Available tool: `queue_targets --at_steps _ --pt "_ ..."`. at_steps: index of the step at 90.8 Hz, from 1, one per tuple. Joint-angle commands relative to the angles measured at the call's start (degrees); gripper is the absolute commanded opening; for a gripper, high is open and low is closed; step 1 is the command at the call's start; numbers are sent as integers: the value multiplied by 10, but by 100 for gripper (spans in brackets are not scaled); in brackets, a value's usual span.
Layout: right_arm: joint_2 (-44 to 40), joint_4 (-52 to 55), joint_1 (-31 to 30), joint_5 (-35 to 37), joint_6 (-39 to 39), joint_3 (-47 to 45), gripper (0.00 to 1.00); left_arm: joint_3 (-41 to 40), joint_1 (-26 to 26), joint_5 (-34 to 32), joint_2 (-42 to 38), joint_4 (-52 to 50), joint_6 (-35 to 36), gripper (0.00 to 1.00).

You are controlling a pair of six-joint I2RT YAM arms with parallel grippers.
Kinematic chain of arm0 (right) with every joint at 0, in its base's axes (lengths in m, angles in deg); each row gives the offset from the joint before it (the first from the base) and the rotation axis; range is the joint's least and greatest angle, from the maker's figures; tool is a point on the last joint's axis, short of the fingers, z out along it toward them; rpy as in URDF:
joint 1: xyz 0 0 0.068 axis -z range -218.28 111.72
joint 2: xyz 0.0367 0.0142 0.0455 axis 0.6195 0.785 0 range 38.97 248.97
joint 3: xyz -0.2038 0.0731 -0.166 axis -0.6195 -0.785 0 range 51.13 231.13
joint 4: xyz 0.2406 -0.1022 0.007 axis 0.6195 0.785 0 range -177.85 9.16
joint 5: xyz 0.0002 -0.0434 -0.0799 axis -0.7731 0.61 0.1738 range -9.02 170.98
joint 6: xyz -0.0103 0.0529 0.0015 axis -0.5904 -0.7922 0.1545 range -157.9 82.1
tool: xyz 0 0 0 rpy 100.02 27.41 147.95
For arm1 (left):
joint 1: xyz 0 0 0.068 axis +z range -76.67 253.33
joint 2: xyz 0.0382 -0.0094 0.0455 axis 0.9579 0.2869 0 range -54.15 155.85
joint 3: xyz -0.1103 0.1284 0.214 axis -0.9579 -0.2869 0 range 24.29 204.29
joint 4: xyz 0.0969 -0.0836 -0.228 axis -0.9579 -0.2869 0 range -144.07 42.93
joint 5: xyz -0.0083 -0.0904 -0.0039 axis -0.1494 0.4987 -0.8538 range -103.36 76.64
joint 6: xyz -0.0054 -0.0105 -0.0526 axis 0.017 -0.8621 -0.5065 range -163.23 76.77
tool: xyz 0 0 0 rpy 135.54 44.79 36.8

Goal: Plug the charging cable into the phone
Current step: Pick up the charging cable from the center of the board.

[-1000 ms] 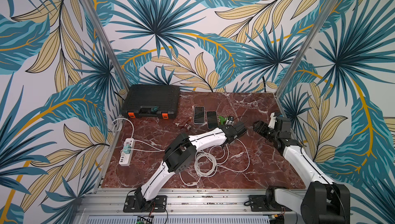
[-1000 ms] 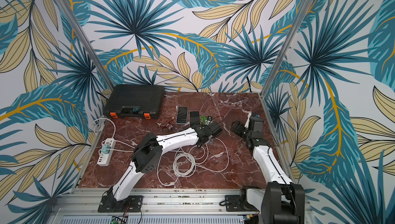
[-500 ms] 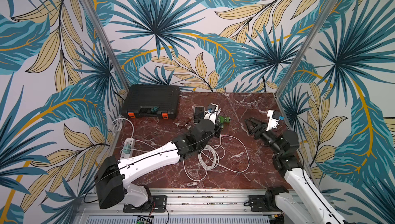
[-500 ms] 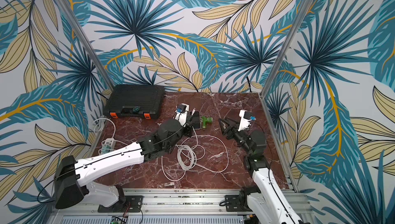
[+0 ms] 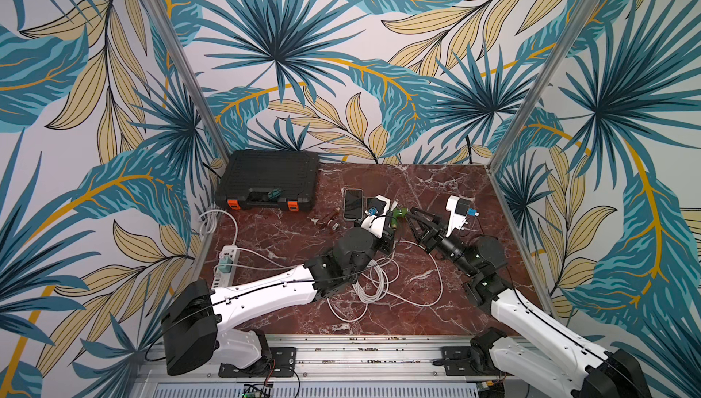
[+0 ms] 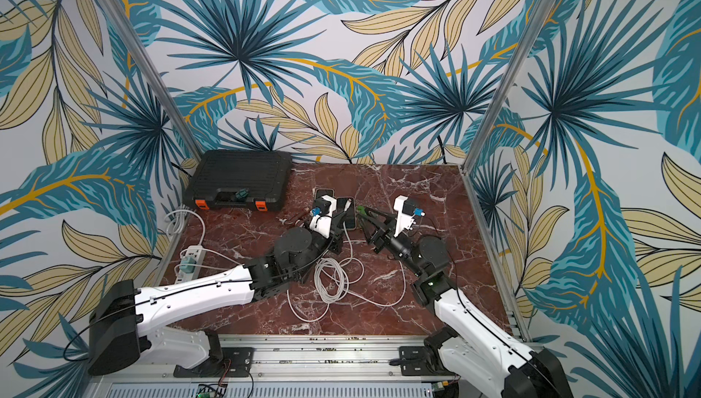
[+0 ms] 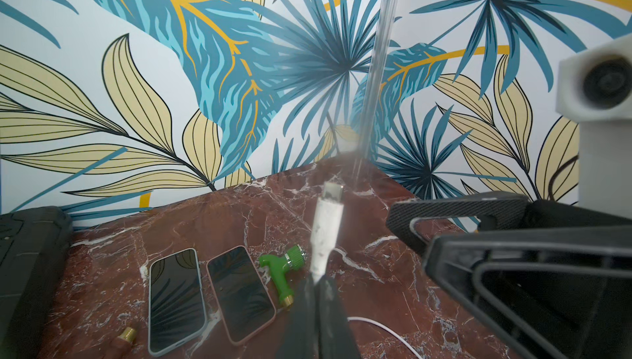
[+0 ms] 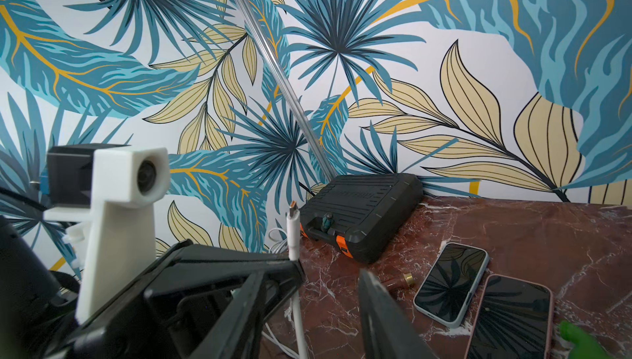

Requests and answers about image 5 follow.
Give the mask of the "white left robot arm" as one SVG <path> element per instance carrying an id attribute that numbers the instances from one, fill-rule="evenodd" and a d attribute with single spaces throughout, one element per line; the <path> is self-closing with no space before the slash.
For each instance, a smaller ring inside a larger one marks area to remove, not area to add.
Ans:
<path id="1" fill-rule="evenodd" d="M 239 325 L 288 307 L 324 301 L 356 283 L 377 253 L 394 245 L 388 215 L 366 217 L 331 248 L 279 275 L 238 286 L 190 283 L 162 315 L 166 371 L 188 374 L 207 363 L 238 370 L 261 368 L 270 359 L 265 334 Z"/>

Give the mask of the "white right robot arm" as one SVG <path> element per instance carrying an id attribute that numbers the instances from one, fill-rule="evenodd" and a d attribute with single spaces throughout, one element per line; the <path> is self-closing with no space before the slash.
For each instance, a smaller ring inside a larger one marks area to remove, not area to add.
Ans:
<path id="1" fill-rule="evenodd" d="M 471 341 L 480 353 L 476 368 L 511 374 L 549 397 L 650 396 L 633 355 L 622 349 L 610 352 L 573 332 L 500 275 L 507 259 L 496 237 L 478 236 L 466 244 L 447 222 L 419 208 L 406 219 L 425 252 L 438 252 L 467 277 L 464 288 L 480 310 L 535 347 L 529 350 L 491 328 Z"/>

